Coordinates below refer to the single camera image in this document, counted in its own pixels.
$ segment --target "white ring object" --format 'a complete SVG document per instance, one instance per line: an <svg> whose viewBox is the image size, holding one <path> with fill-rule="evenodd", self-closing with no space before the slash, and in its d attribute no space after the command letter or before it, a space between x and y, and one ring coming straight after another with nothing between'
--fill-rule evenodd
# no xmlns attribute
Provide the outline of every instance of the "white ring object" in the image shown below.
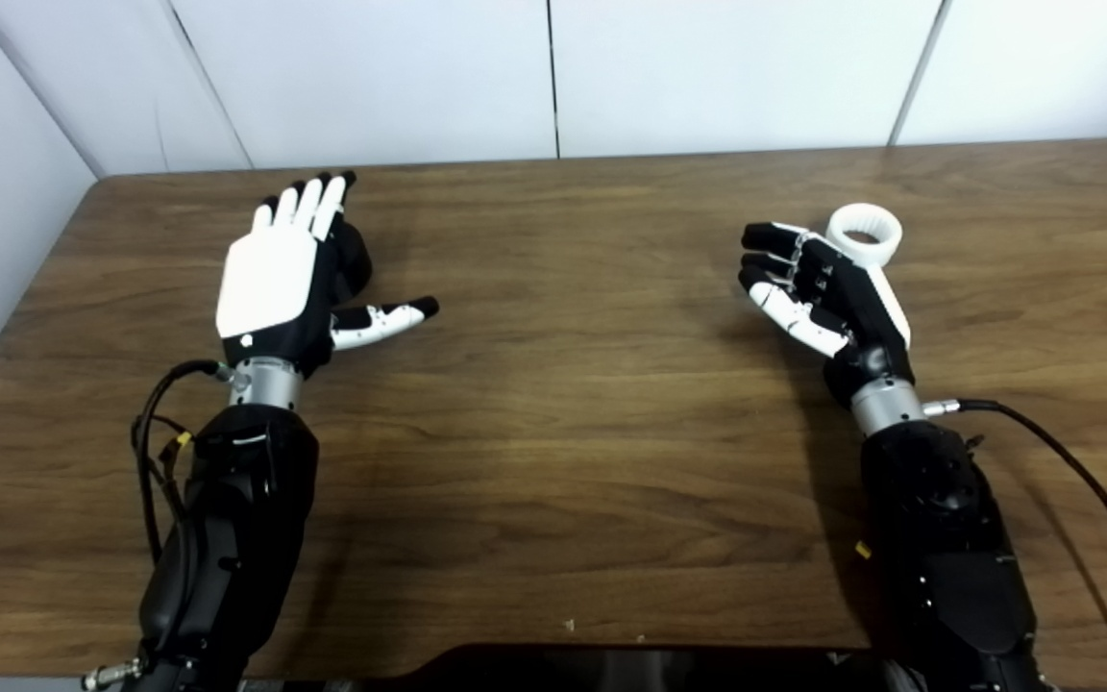
<svg viewBox="0 0 1107 692"><path fill-rule="evenodd" d="M873 237L875 242L861 242L847 236L847 231ZM844 250L858 267L883 267L891 261L904 237L904 227L891 211L878 205L858 202L835 209L827 223L827 240Z"/></svg>

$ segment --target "black forearm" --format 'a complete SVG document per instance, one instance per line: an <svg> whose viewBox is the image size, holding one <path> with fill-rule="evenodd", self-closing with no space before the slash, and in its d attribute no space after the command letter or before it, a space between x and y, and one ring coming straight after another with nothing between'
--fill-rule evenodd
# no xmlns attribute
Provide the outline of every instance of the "black forearm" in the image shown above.
<svg viewBox="0 0 1107 692"><path fill-rule="evenodd" d="M954 431L910 421L861 453L876 556L932 692L1042 691L1036 614L984 474Z"/></svg>
<svg viewBox="0 0 1107 692"><path fill-rule="evenodd" d="M127 691L237 689L272 634L302 548L319 444L296 413L230 406L194 444L186 517L141 605L145 673Z"/></svg>

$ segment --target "robotic arm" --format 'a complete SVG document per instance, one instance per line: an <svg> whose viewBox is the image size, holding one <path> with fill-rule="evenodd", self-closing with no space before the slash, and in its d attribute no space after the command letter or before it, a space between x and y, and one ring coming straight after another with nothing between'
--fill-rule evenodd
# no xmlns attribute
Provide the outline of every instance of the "robotic arm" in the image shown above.
<svg viewBox="0 0 1107 692"><path fill-rule="evenodd" d="M827 357L827 389L865 434L875 552L929 689L1042 692L1036 614L1002 513L970 446L928 421L946 411L927 411L914 391L911 331L882 271L901 233L872 205L836 211L826 237L753 224L739 280L778 327Z"/></svg>
<svg viewBox="0 0 1107 692"><path fill-rule="evenodd" d="M227 362L193 364L229 382L229 404L193 437L190 477L173 500L175 526L139 608L139 652L89 673L84 689L122 681L127 692L231 692L272 636L319 458L319 442L296 413L302 382L333 351L438 312L431 297L333 309L372 272L361 234L343 218L353 180L349 172L294 184L265 200L250 233L229 248L216 307ZM142 416L144 441L154 399Z"/></svg>

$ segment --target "wooden table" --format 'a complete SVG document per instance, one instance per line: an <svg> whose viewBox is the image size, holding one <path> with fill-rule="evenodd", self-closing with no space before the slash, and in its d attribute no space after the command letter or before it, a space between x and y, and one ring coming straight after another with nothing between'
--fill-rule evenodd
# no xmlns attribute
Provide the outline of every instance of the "wooden table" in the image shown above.
<svg viewBox="0 0 1107 692"><path fill-rule="evenodd" d="M869 200L922 397L997 397L1107 485L1107 142L361 169L370 301L443 312L303 394L315 509L251 673L403 674L457 644L862 648L889 631L858 434L743 297L742 227ZM219 353L225 248L308 172L97 184L0 337L0 674L135 648L127 422ZM224 391L182 382L188 425ZM1005 420L950 421L1010 523L1057 683L1107 686L1107 515Z"/></svg>

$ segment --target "cable connector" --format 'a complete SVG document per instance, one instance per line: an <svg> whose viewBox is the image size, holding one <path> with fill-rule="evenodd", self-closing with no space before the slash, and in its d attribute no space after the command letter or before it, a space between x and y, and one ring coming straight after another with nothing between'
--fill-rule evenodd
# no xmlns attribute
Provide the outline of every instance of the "cable connector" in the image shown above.
<svg viewBox="0 0 1107 692"><path fill-rule="evenodd" d="M232 382L236 373L237 371L234 368L229 368L228 363L216 363L216 372L211 373L211 376L216 378L219 382Z"/></svg>
<svg viewBox="0 0 1107 692"><path fill-rule="evenodd" d="M921 404L921 412L925 413L925 417L928 419L944 416L948 415L948 413L958 411L958 399L942 399L941 402L927 402L925 404Z"/></svg>
<svg viewBox="0 0 1107 692"><path fill-rule="evenodd" d="M110 689L127 679L139 678L142 673L144 673L144 665L137 658L115 667L99 667L80 679L80 689L83 689L84 692Z"/></svg>

